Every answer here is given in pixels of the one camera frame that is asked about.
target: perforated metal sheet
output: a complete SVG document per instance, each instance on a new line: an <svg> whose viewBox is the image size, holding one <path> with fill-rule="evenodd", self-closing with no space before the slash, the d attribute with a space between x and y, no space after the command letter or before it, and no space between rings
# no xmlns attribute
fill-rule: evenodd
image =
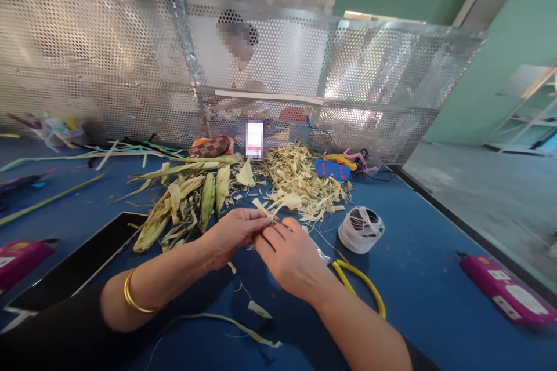
<svg viewBox="0 0 557 371"><path fill-rule="evenodd" d="M271 146L367 148L383 163L407 160L483 41L221 0L0 0L0 13L5 111L74 114L93 137L156 132L180 146L207 129L241 143L243 121L263 111ZM233 56L222 37L232 26L219 19L241 23L232 29L251 48ZM318 129L281 117L299 103L217 99L211 88L322 97ZM4 114L0 126L27 132Z"/></svg>
<svg viewBox="0 0 557 371"><path fill-rule="evenodd" d="M191 143L201 131L183 0L0 0L0 125L46 111L79 116L96 139Z"/></svg>

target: string spool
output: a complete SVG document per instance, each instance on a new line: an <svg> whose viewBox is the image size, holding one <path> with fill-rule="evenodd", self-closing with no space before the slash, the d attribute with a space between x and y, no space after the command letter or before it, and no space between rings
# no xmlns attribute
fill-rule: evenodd
<svg viewBox="0 0 557 371"><path fill-rule="evenodd" d="M364 254L379 240L385 232L385 224L372 210L358 206L346 215L338 228L338 238L349 250Z"/></svg>

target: blue card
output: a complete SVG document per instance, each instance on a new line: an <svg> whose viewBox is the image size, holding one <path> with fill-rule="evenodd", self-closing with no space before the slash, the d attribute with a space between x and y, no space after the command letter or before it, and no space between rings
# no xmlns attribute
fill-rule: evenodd
<svg viewBox="0 0 557 371"><path fill-rule="evenodd" d="M335 162L325 161L324 159L314 159L313 164L317 175L320 177L329 177L331 174L335 175L335 180L343 183L350 178L350 167L346 165L337 164Z"/></svg>

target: person's right hand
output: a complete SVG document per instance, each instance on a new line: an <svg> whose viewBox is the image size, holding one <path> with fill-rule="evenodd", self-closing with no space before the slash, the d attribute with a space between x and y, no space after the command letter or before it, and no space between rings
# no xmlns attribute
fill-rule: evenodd
<svg viewBox="0 0 557 371"><path fill-rule="evenodd" d="M338 283L295 219L264 229L255 238L255 250L283 289L313 306L332 291L332 282Z"/></svg>

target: gray floor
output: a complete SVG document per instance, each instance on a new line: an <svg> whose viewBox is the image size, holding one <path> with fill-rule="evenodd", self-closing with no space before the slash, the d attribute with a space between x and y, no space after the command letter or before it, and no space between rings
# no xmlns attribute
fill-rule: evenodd
<svg viewBox="0 0 557 371"><path fill-rule="evenodd" d="M557 292L557 158L421 143L404 170Z"/></svg>

